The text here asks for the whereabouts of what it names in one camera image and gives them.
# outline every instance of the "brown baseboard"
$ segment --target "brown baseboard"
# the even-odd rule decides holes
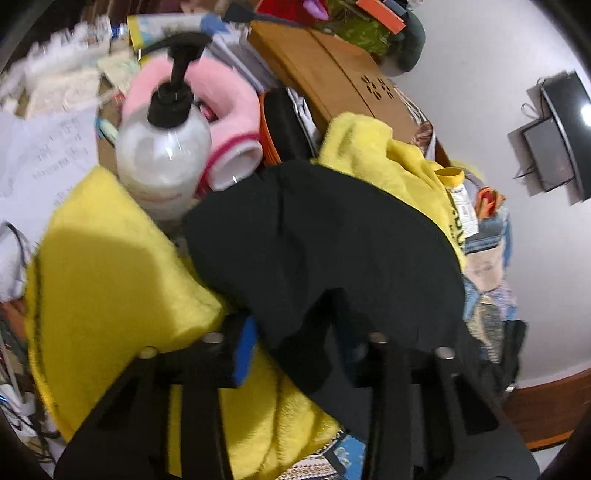
[[[504,406],[530,450],[563,443],[591,401],[591,369],[555,382],[519,388]]]

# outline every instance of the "translucent white bottle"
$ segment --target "translucent white bottle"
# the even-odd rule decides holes
[[[184,82],[187,66],[208,42],[206,35],[183,33],[144,49],[170,47],[171,80],[154,92],[149,107],[123,122],[117,137],[119,180],[165,233],[173,233],[191,207],[212,146],[207,119]]]

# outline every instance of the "yellow fabric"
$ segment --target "yellow fabric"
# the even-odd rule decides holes
[[[28,269],[26,293],[31,370],[66,440],[139,351],[184,348],[225,314],[222,300],[102,167],[56,210],[37,265],[40,271],[36,263]],[[258,348],[245,385],[222,391],[221,402],[238,480],[274,479],[339,428]],[[180,476],[181,388],[171,405],[169,470]]]
[[[385,123],[353,113],[332,120],[317,162],[367,181],[423,212],[445,233],[463,269],[466,240],[442,183],[456,181],[459,173],[455,170],[461,169],[443,169],[425,160],[418,147],[392,140],[392,129]]]

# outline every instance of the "brown box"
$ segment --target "brown box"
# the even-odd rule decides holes
[[[363,49],[316,30],[253,22],[250,43],[279,80],[305,95],[322,133],[342,112],[373,116],[410,143],[417,131],[391,81]]]

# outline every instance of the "black pump dispenser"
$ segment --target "black pump dispenser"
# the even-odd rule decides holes
[[[170,81],[162,83],[152,95],[148,108],[148,122],[151,125],[168,130],[187,121],[193,104],[193,92],[184,77],[189,64],[201,58],[203,50],[211,41],[211,37],[203,33],[184,32],[140,49],[138,58],[161,48],[169,48],[168,56],[173,61]]]

